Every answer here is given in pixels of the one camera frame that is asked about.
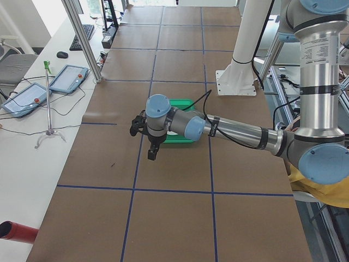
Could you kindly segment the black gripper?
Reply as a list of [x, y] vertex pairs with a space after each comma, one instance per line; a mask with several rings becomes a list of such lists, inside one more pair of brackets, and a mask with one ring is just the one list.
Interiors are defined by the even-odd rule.
[[166, 140], [166, 134], [162, 136], [153, 136], [149, 134], [148, 140], [151, 143], [151, 147], [148, 150], [147, 158], [149, 160], [156, 160], [160, 145]]

